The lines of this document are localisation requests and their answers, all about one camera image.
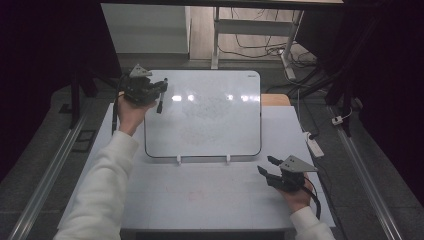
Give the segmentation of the white cabinet panel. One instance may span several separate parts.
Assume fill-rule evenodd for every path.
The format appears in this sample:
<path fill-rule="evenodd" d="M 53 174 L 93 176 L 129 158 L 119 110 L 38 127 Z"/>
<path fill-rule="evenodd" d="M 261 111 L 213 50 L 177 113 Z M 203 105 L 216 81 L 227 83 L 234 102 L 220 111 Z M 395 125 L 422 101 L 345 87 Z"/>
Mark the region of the white cabinet panel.
<path fill-rule="evenodd" d="M 189 7 L 112 3 L 101 7 L 118 53 L 189 52 Z"/>

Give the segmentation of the black floor plate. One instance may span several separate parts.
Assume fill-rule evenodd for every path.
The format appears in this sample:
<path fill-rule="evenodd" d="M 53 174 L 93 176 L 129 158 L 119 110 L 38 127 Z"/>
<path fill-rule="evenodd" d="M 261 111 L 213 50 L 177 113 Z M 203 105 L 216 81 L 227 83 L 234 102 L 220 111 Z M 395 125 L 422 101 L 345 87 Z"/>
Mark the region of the black floor plate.
<path fill-rule="evenodd" d="M 91 150 L 96 137 L 95 130 L 81 130 L 75 140 L 72 152 L 87 153 Z"/>

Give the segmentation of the person's right hand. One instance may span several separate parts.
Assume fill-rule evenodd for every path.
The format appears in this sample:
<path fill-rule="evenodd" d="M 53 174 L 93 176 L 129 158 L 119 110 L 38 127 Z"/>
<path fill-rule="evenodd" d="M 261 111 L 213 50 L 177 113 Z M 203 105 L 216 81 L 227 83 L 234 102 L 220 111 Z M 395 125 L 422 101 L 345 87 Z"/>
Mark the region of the person's right hand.
<path fill-rule="evenodd" d="M 297 192 L 284 192 L 279 190 L 279 193 L 285 199 L 292 213 L 310 205 L 311 196 L 304 190 L 299 190 Z"/>

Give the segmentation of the dark curtain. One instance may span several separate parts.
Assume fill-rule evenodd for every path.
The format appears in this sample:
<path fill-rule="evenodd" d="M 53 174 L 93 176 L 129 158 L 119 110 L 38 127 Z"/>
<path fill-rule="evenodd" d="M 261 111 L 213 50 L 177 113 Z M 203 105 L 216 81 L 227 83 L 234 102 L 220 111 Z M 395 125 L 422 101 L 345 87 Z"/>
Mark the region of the dark curtain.
<path fill-rule="evenodd" d="M 326 73 L 342 69 L 373 17 L 381 20 L 346 78 L 326 97 L 348 92 L 362 103 L 359 118 L 424 206 L 424 0 L 344 0 L 386 4 L 374 11 L 306 11 L 297 42 Z"/>
<path fill-rule="evenodd" d="M 0 181 L 41 125 L 52 94 L 121 67 L 102 0 L 0 0 Z"/>

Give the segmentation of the white table mat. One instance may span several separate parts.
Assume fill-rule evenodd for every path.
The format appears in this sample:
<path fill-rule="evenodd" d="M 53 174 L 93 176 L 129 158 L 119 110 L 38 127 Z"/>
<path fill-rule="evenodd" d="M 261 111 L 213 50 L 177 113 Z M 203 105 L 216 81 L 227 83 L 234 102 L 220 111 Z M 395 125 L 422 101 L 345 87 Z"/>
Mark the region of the white table mat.
<path fill-rule="evenodd" d="M 160 162 L 146 156 L 141 137 L 131 136 L 139 146 L 133 158 L 121 221 L 121 229 L 159 230 L 283 230 L 292 228 L 290 210 L 281 195 L 269 187 L 258 166 L 267 166 L 267 156 L 284 159 L 291 154 L 311 158 L 291 107 L 262 110 L 263 148 L 252 159 L 239 158 L 226 164 Z M 98 152 L 113 134 L 99 141 Z M 88 170 L 93 167 L 93 154 Z M 77 194 L 58 226 L 69 215 Z"/>

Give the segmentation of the grey marker pen black cap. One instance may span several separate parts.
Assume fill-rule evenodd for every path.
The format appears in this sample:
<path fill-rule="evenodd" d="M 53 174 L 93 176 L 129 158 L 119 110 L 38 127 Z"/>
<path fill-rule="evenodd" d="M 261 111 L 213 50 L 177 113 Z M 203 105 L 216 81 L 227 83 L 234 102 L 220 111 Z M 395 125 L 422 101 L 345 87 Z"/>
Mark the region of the grey marker pen black cap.
<path fill-rule="evenodd" d="M 159 104 L 156 110 L 156 113 L 161 114 L 162 113 L 162 109 L 163 109 L 163 100 L 164 100 L 164 95 L 167 91 L 168 88 L 168 79 L 164 78 L 163 80 L 163 86 L 161 87 L 161 92 L 160 92 L 160 98 L 159 98 Z"/>

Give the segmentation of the person's left hand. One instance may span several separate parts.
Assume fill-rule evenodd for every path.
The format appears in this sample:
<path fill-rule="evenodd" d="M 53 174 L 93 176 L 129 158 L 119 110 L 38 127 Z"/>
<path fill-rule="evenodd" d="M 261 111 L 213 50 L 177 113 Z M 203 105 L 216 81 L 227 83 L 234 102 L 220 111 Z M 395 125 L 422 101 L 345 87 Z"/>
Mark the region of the person's left hand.
<path fill-rule="evenodd" d="M 120 121 L 118 130 L 129 136 L 134 135 L 138 126 L 143 122 L 147 111 L 156 105 L 156 102 L 153 101 L 146 106 L 137 106 L 126 100 L 122 94 L 119 95 L 117 103 L 117 115 Z"/>

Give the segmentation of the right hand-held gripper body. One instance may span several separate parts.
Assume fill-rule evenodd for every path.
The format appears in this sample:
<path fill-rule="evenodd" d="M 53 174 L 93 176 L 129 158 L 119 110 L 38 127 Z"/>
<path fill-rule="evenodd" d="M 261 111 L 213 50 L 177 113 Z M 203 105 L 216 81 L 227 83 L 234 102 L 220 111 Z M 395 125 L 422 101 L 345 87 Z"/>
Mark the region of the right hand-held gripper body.
<path fill-rule="evenodd" d="M 296 192 L 305 184 L 304 174 L 306 172 L 317 172 L 318 169 L 299 159 L 294 155 L 286 158 L 279 169 L 281 171 L 281 180 L 277 188 L 284 192 Z"/>

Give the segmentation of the black metal stand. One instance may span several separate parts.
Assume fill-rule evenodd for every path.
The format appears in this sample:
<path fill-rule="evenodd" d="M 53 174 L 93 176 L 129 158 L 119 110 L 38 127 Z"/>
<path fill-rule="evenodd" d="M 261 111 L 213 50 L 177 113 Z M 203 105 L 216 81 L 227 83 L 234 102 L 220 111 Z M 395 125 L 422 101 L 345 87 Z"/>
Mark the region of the black metal stand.
<path fill-rule="evenodd" d="M 376 17 L 372 17 L 367 22 L 364 29 L 360 32 L 360 35 L 356 38 L 352 50 L 347 55 L 340 70 L 332 76 L 333 85 L 325 97 L 326 103 L 330 106 L 335 105 L 340 99 L 343 100 L 342 113 L 344 114 L 344 119 L 340 127 L 348 137 L 351 136 L 349 117 L 351 115 L 351 98 L 353 95 L 354 66 L 355 63 L 358 62 L 358 57 L 363 51 L 367 41 L 372 36 L 377 24 L 378 19 Z"/>
<path fill-rule="evenodd" d="M 87 97 L 96 97 L 98 89 L 94 83 L 95 72 L 90 67 L 77 67 L 71 75 L 71 124 L 73 129 L 80 118 L 80 90 L 83 90 Z"/>

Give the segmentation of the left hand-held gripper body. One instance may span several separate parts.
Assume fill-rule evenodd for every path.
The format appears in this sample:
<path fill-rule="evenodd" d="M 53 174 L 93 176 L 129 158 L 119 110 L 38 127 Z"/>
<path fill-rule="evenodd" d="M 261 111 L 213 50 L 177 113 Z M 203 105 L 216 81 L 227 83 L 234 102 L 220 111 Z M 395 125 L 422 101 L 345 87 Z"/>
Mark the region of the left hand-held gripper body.
<path fill-rule="evenodd" d="M 155 101 L 157 92 L 150 81 L 151 72 L 137 64 L 129 73 L 121 77 L 119 90 L 124 98 L 137 106 L 146 106 Z"/>

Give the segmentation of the white whiteboard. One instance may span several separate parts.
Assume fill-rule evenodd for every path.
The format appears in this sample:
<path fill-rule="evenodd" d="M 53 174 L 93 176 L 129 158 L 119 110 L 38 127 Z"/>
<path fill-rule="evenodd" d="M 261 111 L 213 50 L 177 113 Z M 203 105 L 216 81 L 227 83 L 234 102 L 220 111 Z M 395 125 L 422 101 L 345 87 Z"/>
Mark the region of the white whiteboard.
<path fill-rule="evenodd" d="M 144 120 L 154 158 L 254 156 L 261 151 L 260 74 L 235 70 L 155 70 L 168 81 L 160 113 Z"/>

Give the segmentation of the aluminium rail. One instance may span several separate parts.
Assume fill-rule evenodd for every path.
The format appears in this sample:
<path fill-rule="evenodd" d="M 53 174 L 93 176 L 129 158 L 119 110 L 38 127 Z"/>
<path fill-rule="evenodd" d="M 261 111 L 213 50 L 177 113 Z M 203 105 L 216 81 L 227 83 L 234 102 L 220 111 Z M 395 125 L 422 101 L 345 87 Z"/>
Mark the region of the aluminium rail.
<path fill-rule="evenodd" d="M 337 133 L 349 156 L 352 166 L 364 188 L 364 191 L 375 211 L 375 214 L 382 226 L 388 240 L 404 240 L 393 215 L 391 214 L 385 200 L 375 185 L 367 167 L 365 166 L 360 153 L 351 137 L 348 137 L 344 130 L 338 129 Z"/>
<path fill-rule="evenodd" d="M 56 151 L 50 161 L 43 177 L 34 190 L 26 207 L 16 222 L 11 234 L 7 240 L 26 240 L 57 177 L 60 173 L 65 160 L 71 152 L 72 145 L 75 143 L 82 126 L 87 120 L 87 114 L 83 113 L 81 118 L 76 122 L 74 127 L 67 131 L 65 138 L 62 140 L 59 149 Z"/>

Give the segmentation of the white desk frame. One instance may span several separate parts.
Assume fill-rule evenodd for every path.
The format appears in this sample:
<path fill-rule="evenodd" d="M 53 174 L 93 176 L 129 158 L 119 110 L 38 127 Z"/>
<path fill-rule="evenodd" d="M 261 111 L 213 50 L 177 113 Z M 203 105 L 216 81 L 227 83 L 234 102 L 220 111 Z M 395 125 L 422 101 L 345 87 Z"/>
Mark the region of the white desk frame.
<path fill-rule="evenodd" d="M 296 76 L 289 61 L 289 54 L 291 53 L 291 47 L 294 43 L 302 15 L 302 10 L 294 10 L 293 20 L 291 22 L 221 19 L 220 8 L 215 7 L 213 15 L 214 38 L 211 68 L 218 68 L 218 42 L 220 34 L 287 37 L 287 42 L 284 49 L 279 50 L 278 54 L 282 61 L 284 71 L 287 74 L 287 79 L 294 81 Z"/>

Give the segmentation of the white power strip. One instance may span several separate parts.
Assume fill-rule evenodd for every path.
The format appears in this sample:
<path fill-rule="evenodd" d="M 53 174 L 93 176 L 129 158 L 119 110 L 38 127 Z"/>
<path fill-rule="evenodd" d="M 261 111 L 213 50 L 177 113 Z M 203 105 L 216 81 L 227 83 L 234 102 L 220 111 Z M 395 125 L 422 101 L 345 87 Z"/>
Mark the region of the white power strip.
<path fill-rule="evenodd" d="M 311 151 L 312 155 L 316 158 L 323 157 L 324 152 L 322 151 L 322 149 L 320 148 L 316 140 L 312 139 L 312 134 L 310 132 L 304 132 L 303 135 L 304 135 L 305 142 L 309 150 Z"/>

